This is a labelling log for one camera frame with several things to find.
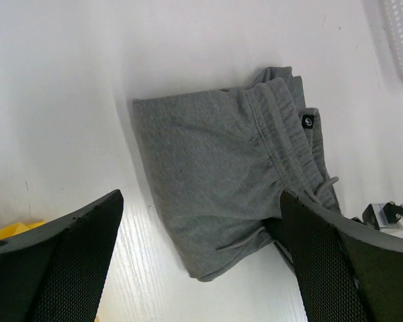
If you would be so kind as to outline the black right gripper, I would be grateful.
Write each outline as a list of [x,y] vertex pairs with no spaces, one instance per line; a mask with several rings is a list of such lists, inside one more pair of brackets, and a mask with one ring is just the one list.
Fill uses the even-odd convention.
[[395,202],[370,203],[362,213],[362,221],[378,231],[402,231],[403,205]]

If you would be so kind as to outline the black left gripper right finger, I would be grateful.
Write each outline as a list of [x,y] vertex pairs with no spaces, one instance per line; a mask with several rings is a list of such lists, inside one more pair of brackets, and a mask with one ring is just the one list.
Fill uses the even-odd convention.
[[403,321],[403,239],[291,191],[285,237],[308,321]]

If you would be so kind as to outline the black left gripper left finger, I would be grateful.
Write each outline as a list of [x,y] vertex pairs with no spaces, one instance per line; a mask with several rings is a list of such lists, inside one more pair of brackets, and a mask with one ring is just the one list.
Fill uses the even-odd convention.
[[114,190],[0,240],[0,321],[94,321],[123,210]]

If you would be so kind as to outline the yellow shorts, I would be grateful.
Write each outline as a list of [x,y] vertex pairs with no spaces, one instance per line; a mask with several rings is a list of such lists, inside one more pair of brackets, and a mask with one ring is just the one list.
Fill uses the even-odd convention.
[[21,234],[21,233],[29,231],[29,230],[32,230],[41,225],[44,225],[45,223],[46,223],[46,221],[37,221],[37,222],[33,222],[33,223],[17,222],[17,223],[8,225],[8,226],[0,229],[0,240]]

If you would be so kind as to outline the grey shorts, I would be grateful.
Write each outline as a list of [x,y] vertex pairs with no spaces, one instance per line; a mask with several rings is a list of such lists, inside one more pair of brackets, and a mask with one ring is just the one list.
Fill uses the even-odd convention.
[[340,210],[320,113],[291,67],[265,68],[247,87],[136,99],[132,115],[157,212],[194,279],[285,248],[285,189]]

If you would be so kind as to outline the white plastic basket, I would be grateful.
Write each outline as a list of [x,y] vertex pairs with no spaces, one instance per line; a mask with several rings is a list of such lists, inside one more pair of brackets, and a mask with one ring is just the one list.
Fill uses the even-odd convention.
[[377,1],[382,16],[388,47],[403,82],[403,0]]

